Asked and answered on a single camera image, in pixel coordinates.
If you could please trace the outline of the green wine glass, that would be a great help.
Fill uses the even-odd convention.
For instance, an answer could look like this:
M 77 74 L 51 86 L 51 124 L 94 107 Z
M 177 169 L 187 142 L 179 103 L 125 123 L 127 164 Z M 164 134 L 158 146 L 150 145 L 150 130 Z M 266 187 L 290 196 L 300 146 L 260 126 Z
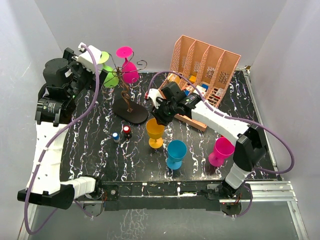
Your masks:
M 119 78 L 118 78 L 117 74 L 114 73 L 114 69 L 111 66 L 106 65 L 106 62 L 108 61 L 109 57 L 110 57 L 110 55 L 108 52 L 102 51 L 98 64 L 101 64 L 102 69 L 106 70 L 108 72 L 108 74 L 103 82 L 103 86 L 105 88 L 114 88 L 118 85 Z

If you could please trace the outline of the orange wine glass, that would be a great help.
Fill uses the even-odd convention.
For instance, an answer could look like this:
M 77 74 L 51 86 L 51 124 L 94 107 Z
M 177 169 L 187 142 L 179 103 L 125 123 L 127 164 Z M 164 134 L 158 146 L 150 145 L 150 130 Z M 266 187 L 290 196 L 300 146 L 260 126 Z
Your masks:
M 149 146 L 153 149 L 159 149 L 163 146 L 163 134 L 165 126 L 157 123 L 155 118 L 151 118 L 146 123 L 146 131 L 149 136 Z

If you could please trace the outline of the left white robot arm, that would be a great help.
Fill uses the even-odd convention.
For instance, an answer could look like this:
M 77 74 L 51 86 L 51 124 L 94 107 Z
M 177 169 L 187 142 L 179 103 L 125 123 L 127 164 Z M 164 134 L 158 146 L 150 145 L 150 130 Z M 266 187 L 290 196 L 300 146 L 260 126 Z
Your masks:
M 32 172 L 26 187 L 17 193 L 18 201 L 67 210 L 73 201 L 88 195 L 97 200 L 103 195 L 96 177 L 81 176 L 60 181 L 60 166 L 67 132 L 94 108 L 108 72 L 99 72 L 102 51 L 80 43 L 75 52 L 66 48 L 61 58 L 49 60 L 43 70 L 45 84 L 38 92 L 36 105 L 36 147 Z M 73 119 L 76 98 L 83 90 L 94 90 L 87 110 Z

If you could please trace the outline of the blue wine glass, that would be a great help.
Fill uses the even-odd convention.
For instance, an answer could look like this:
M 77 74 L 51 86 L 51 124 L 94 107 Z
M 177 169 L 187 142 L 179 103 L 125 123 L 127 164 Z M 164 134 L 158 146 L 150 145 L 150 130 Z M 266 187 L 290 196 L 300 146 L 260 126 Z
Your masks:
M 187 146 L 181 140 L 173 140 L 167 146 L 166 164 L 171 170 L 178 170 L 187 154 Z

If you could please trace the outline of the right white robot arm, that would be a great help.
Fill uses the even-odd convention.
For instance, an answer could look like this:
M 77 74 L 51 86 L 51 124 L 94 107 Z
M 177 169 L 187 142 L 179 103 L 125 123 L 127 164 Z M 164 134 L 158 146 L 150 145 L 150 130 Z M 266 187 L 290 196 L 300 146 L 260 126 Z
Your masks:
M 150 88 L 145 98 L 151 100 L 152 115 L 159 125 L 167 126 L 175 115 L 202 122 L 223 135 L 234 147 L 233 165 L 221 183 L 222 193 L 233 199 L 241 192 L 241 185 L 268 152 L 264 129 L 248 119 L 233 118 L 211 106 L 196 88 L 185 94 L 175 82 L 162 90 Z

